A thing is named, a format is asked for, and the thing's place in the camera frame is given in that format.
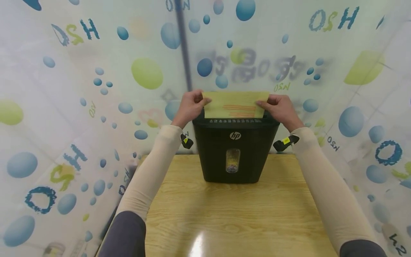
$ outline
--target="right hand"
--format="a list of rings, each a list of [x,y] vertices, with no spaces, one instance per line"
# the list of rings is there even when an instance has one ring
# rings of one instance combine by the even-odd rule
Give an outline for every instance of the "right hand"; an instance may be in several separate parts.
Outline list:
[[[290,133],[304,127],[287,95],[270,95],[267,102],[257,101],[256,104],[270,112],[271,116],[284,124]]]

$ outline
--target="green circle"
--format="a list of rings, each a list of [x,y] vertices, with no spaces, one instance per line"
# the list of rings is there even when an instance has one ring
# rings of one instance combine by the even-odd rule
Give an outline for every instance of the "green circle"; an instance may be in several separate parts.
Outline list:
[[[131,65],[131,73],[136,82],[146,89],[156,89],[163,83],[160,66],[151,59],[136,59]]]

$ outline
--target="left hand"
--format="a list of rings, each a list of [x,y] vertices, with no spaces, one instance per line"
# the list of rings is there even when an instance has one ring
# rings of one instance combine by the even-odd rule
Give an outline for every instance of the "left hand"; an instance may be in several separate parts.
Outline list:
[[[203,99],[202,93],[201,89],[197,89],[183,94],[180,107],[171,122],[172,125],[184,129],[188,122],[200,115],[203,107],[211,102],[210,98]]]

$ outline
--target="printed backdrop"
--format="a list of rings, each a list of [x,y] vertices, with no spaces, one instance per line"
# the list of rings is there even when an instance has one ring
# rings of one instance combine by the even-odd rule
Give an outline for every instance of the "printed backdrop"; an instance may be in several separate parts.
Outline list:
[[[411,256],[409,1],[0,5],[2,256],[94,256],[130,167],[196,88],[289,95],[386,252]],[[197,153],[184,134],[177,153]]]

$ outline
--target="hp logo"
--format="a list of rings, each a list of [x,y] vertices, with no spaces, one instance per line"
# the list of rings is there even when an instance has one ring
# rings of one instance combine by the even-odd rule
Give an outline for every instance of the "hp logo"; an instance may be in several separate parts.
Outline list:
[[[241,134],[240,134],[239,132],[232,132],[232,133],[230,134],[230,138],[231,138],[232,140],[238,140],[238,139],[241,138]]]

